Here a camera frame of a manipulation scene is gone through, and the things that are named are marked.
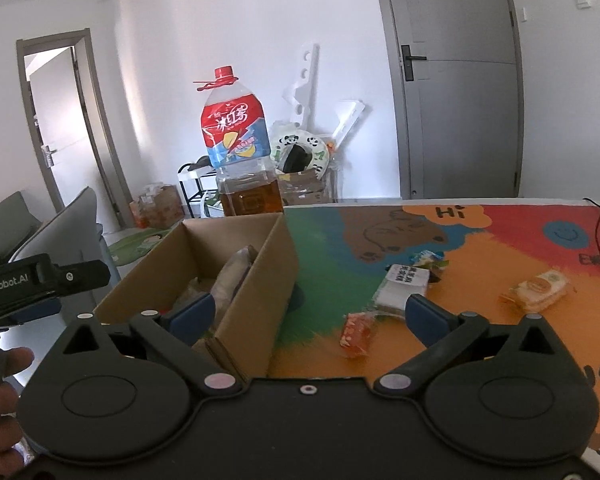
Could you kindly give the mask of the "black shoe rack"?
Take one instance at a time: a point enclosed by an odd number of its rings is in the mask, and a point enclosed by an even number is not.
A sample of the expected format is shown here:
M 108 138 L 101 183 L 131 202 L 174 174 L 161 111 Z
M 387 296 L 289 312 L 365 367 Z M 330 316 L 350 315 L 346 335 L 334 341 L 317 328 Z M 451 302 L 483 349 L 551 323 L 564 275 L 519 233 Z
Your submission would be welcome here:
M 189 218 L 222 218 L 216 172 L 210 158 L 202 156 L 196 162 L 188 162 L 178 170 L 178 185 Z

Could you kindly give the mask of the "white snack pack black label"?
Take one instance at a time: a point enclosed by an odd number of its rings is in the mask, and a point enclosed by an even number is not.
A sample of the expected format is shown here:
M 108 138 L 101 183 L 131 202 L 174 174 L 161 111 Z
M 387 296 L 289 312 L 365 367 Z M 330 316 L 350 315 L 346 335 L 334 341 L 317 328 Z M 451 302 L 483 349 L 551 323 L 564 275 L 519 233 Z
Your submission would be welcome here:
M 428 269 L 393 264 L 373 296 L 374 309 L 403 316 L 408 298 L 426 295 L 429 279 Z

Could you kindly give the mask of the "grey door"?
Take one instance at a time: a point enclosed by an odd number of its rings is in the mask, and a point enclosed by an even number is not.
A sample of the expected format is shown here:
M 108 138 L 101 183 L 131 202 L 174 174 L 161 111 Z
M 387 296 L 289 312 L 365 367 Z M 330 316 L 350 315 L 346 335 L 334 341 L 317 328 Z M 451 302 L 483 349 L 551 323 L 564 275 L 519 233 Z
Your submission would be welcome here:
M 524 92 L 512 0 L 379 0 L 407 200 L 514 197 Z M 403 75 L 401 46 L 426 62 Z

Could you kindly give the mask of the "white foam packing piece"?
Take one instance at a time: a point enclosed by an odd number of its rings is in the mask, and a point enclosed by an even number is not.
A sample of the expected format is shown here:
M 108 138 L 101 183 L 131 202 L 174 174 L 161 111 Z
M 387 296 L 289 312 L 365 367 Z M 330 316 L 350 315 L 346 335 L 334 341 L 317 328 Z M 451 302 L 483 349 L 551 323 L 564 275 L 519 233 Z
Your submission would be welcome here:
M 307 42 L 299 51 L 296 79 L 284 91 L 283 98 L 290 105 L 289 121 L 297 128 L 310 131 L 313 116 L 312 102 L 317 85 L 317 69 L 320 60 L 320 46 Z M 337 151 L 346 142 L 349 134 L 366 112 L 366 104 L 360 100 L 344 100 L 337 103 L 335 113 L 338 118 L 336 129 L 326 136 L 327 146 Z

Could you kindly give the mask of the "white Runfu cake package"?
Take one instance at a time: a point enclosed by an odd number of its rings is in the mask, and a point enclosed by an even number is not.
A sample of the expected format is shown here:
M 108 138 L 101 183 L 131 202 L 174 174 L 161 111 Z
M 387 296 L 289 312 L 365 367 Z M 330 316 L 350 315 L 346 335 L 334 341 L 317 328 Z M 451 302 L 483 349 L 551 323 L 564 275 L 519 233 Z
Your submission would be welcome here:
M 227 314 L 238 290 L 242 287 L 242 282 L 257 256 L 258 252 L 251 245 L 240 248 L 228 259 L 214 280 L 209 281 L 208 278 L 199 276 L 190 280 L 178 299 L 175 300 L 173 307 L 177 308 L 198 294 L 208 292 L 215 301 L 215 318 L 211 327 L 211 331 L 215 332 Z

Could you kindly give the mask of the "green candy wrapper snack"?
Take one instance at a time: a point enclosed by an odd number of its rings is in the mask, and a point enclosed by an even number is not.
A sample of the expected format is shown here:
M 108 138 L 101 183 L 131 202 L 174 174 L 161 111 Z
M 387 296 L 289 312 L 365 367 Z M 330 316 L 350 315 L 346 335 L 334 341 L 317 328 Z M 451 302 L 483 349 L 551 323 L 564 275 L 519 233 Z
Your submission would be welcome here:
M 429 249 L 424 249 L 421 252 L 410 257 L 410 266 L 414 268 L 426 269 L 430 272 L 442 272 L 449 265 L 449 260 L 445 258 L 443 252 L 433 252 Z

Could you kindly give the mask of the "grey sofa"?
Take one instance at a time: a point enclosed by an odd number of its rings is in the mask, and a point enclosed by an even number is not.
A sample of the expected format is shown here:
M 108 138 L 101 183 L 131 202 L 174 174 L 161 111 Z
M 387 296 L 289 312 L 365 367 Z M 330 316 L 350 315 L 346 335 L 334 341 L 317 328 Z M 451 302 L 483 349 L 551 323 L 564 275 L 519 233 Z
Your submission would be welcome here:
M 120 282 L 120 274 L 96 221 L 94 190 L 84 188 L 56 216 L 45 223 L 30 213 L 22 194 L 15 192 L 0 203 L 0 264 L 37 254 L 50 256 L 52 263 L 68 266 L 100 260 L 110 272 L 109 284 L 92 292 L 64 298 L 60 313 L 65 318 L 91 312 Z

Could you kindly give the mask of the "orange label rice cracker pack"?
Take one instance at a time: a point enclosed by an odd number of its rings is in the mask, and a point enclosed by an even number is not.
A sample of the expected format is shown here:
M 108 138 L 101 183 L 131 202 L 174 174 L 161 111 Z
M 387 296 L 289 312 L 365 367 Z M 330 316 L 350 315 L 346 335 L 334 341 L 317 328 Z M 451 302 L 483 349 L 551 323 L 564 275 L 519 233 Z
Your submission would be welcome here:
M 565 274 L 552 269 L 518 283 L 498 299 L 525 314 L 537 314 L 557 304 L 571 289 Z

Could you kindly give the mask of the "orange printed carton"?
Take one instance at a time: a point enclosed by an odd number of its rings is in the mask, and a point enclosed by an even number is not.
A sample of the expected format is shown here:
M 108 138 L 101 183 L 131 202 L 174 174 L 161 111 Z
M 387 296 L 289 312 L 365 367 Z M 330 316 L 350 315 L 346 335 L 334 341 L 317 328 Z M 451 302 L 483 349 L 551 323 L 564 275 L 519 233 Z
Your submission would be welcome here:
M 148 184 L 129 207 L 139 229 L 165 230 L 185 218 L 180 194 L 174 185 Z

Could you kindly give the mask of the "large iced tea bottle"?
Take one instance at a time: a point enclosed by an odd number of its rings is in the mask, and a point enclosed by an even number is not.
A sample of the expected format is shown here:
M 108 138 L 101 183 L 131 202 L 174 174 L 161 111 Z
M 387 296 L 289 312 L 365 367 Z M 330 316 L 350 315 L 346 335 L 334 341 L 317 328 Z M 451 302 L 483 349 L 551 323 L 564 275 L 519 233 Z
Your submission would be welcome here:
M 229 65 L 216 68 L 214 78 L 201 81 L 198 90 L 208 94 L 200 128 L 224 214 L 282 212 L 268 126 L 259 99 L 239 82 Z

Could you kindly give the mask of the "panda print round cushion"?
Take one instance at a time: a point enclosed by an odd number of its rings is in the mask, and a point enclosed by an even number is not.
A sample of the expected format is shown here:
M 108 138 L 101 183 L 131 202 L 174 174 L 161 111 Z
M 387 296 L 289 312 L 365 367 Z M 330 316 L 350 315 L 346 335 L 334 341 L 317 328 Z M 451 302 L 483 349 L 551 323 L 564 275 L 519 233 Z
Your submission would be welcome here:
M 299 129 L 276 136 L 272 140 L 271 156 L 280 174 L 313 171 L 317 179 L 324 177 L 330 161 L 326 142 Z

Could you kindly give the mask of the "small red orange snack packet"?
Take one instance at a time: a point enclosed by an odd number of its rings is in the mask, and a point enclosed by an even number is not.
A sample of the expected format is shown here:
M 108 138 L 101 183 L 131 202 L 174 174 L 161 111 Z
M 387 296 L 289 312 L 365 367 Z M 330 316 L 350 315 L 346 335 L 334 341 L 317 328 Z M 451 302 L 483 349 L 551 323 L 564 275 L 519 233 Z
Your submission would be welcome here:
M 367 356 L 372 344 L 377 316 L 373 312 L 349 313 L 339 337 L 339 347 L 348 359 Z

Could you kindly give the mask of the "brown cardboard box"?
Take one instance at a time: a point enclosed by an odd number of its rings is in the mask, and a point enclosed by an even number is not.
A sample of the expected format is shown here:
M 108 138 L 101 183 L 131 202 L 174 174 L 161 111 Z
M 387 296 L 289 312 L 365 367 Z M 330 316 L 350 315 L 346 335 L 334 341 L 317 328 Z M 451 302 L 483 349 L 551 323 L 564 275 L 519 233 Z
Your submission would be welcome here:
M 282 214 L 187 220 L 114 286 L 95 315 L 123 323 L 208 292 L 214 320 L 195 349 L 242 379 L 264 377 L 298 271 Z

